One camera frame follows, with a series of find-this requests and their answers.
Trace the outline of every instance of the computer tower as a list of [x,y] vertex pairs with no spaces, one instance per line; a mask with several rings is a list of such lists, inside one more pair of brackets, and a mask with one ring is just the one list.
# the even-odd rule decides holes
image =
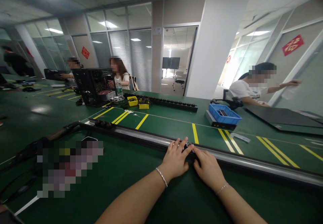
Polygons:
[[86,68],[73,69],[72,72],[86,105],[100,107],[116,96],[111,69]]

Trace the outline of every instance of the green workbench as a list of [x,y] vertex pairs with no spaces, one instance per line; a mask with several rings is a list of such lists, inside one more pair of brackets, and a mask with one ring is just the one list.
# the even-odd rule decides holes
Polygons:
[[[12,75],[4,77],[7,80],[21,78]],[[35,87],[41,90],[30,93],[0,92],[0,114],[8,116],[0,128],[0,163],[13,157],[28,143],[54,133],[73,121],[86,122],[88,117],[100,115],[98,119],[112,122],[124,113],[118,107],[109,111],[106,108],[77,107],[77,95],[71,91],[61,92],[48,87],[48,81],[45,80],[38,81]],[[140,125],[140,130],[172,138],[183,139],[187,136],[190,142],[198,142],[200,145],[323,173],[323,147],[311,143],[311,140],[322,141],[319,137],[279,132],[240,108],[236,112],[243,119],[234,132],[251,141],[246,143],[237,138],[232,140],[227,135],[230,132],[220,132],[210,127],[204,115],[208,109],[208,100],[150,92],[137,94],[194,103],[199,109],[195,113],[159,105],[152,105],[147,110],[134,107],[131,108],[134,113],[126,115],[119,125],[136,128],[148,114]],[[64,141],[80,141],[86,134],[83,130],[67,136]],[[93,169],[80,178],[80,183],[71,185],[65,198],[39,199],[19,214],[18,217],[25,223],[93,223],[113,199],[158,166],[165,154],[98,133],[92,133],[91,136],[104,142],[105,153],[98,157],[98,163],[94,163]],[[26,162],[3,174],[0,188],[28,169],[30,164],[30,161]],[[321,191],[294,188],[286,182],[269,181],[226,167],[223,167],[223,173],[228,183],[269,223],[323,221],[319,207]],[[10,209],[13,212],[19,210],[36,196],[37,190],[42,189],[41,185],[42,180],[37,180],[28,192],[9,203]],[[191,165],[186,174],[170,183],[152,209],[147,223],[165,223],[170,219],[174,223],[231,222],[220,201],[202,183]]]

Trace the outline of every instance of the silver bracelet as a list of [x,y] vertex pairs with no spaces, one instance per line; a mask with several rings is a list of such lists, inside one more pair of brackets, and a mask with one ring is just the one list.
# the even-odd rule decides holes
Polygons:
[[220,194],[221,193],[221,191],[223,191],[223,189],[225,189],[226,187],[228,187],[229,186],[229,184],[228,184],[228,182],[226,182],[223,186],[222,186],[222,188],[221,189],[219,189],[218,190],[218,192],[216,192],[215,193],[215,195],[217,196],[218,194]]
[[159,173],[159,174],[161,175],[161,177],[163,178],[164,183],[165,183],[166,188],[167,188],[167,187],[168,187],[168,185],[167,185],[167,182],[166,182],[166,180],[165,180],[164,176],[162,175],[162,173],[160,172],[160,170],[159,170],[158,168],[156,168],[156,170],[158,171],[158,173]]

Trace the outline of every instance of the person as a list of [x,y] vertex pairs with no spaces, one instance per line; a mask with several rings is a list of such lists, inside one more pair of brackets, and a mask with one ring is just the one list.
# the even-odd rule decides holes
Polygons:
[[[67,60],[67,63],[70,66],[70,69],[83,68],[83,65],[80,63],[80,61],[77,58],[69,58]],[[70,72],[69,74],[60,74],[60,76],[61,76],[61,79],[67,79],[68,81],[75,82],[73,72]]]
[[110,67],[112,68],[114,81],[119,79],[122,89],[130,89],[129,73],[120,58],[110,58]]
[[12,67],[13,70],[19,75],[19,76],[30,76],[34,77],[34,69],[29,68],[26,65],[27,60],[24,59],[19,54],[12,51],[10,47],[2,46],[2,49],[5,51],[5,54],[3,55],[3,60],[7,63],[9,67]]
[[198,176],[219,197],[235,223],[266,223],[226,182],[213,155],[208,151],[199,150],[193,144],[182,152],[187,140],[185,137],[179,144],[178,138],[176,142],[169,144],[162,164],[119,195],[99,217],[96,224],[144,223],[171,180],[188,170],[185,158],[192,150],[201,162],[200,166],[197,160],[194,161]]
[[260,63],[254,66],[253,70],[243,74],[239,80],[233,82],[229,88],[227,98],[240,98],[244,104],[267,106],[265,102],[259,101],[261,94],[270,94],[279,91],[287,86],[297,86],[302,82],[293,79],[288,83],[282,83],[278,87],[259,87],[259,83],[264,83],[272,74],[276,73],[276,65],[273,63]]

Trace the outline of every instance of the blue bin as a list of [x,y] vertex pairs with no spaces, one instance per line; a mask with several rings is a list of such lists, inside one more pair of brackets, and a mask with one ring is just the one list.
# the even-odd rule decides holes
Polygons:
[[[224,110],[228,116],[222,116],[217,111]],[[242,119],[237,113],[231,110],[229,107],[225,105],[215,105],[210,104],[209,112],[215,118],[215,120],[219,123],[237,125],[238,122]]]

